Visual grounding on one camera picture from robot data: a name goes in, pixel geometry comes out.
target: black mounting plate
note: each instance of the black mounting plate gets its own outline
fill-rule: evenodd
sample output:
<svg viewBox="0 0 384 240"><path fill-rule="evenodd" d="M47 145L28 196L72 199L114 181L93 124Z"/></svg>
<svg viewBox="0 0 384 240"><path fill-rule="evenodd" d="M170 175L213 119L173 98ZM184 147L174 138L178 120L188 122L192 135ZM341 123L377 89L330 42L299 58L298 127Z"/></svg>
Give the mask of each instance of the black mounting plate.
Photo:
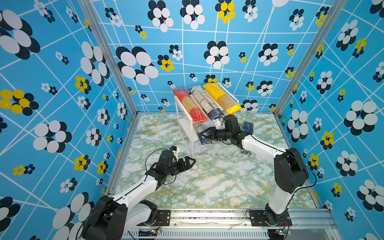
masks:
<svg viewBox="0 0 384 240"><path fill-rule="evenodd" d="M155 218L155 222L151 226L159 226L159 219L157 217L160 217L163 222L161 222L161 226L169 226L169 219L167 217L170 217L170 210L157 210L157 215ZM138 224L138 226L148 226L144 223Z"/></svg>
<svg viewBox="0 0 384 240"><path fill-rule="evenodd" d="M265 210L249 210L251 223L253 227L268 227L269 225L265 222L264 216ZM281 218L281 222L276 225L276 227L284 227L284 222L288 224L288 226L292 226L291 218L289 217L288 212L286 212Z"/></svg>

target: blue patterned backdrop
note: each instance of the blue patterned backdrop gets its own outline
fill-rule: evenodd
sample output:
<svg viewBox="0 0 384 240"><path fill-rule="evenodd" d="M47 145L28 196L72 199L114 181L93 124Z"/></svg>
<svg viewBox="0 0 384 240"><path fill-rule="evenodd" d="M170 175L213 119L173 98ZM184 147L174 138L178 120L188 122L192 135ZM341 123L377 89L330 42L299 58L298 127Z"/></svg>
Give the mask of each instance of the blue patterned backdrop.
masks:
<svg viewBox="0 0 384 240"><path fill-rule="evenodd" d="M75 239L132 115L80 5L0 3L0 239Z"/></svg>
<svg viewBox="0 0 384 240"><path fill-rule="evenodd" d="M383 4L348 0L278 115L344 239L384 238Z"/></svg>
<svg viewBox="0 0 384 240"><path fill-rule="evenodd" d="M174 112L172 89L206 82L222 83L241 104L257 101L244 111L273 111L332 3L92 1L131 97L145 112Z"/></svg>

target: green and white marble surface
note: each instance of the green and white marble surface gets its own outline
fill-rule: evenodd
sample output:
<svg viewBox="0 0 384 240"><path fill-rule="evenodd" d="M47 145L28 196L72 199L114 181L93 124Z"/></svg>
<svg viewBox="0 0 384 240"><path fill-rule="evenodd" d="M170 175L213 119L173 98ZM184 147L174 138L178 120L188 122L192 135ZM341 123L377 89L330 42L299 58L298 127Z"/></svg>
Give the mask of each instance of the green and white marble surface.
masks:
<svg viewBox="0 0 384 240"><path fill-rule="evenodd" d="M238 122L254 123L253 134L274 145L287 148L272 114L235 114ZM264 208L271 199L276 182L273 166L256 154L245 155L233 145L221 142L194 143L189 153L178 131L176 114L142 114L117 192L131 187L145 173L144 162L156 149L180 147L180 157L196 159L191 170L177 175L170 185L163 185L147 200L159 208ZM185 141L190 144L182 130ZM147 168L157 162L161 150L152 154ZM168 177L167 183L174 180ZM294 196L290 208L316 208L307 189Z"/></svg>

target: dark blue package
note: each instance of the dark blue package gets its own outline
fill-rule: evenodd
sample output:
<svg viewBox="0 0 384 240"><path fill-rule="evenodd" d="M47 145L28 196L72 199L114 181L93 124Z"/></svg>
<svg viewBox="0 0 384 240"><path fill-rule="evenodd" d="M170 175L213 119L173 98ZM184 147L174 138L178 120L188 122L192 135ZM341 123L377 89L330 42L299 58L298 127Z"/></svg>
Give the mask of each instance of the dark blue package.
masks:
<svg viewBox="0 0 384 240"><path fill-rule="evenodd" d="M244 122L244 130L248 131L250 134L253 134L253 123Z"/></svg>

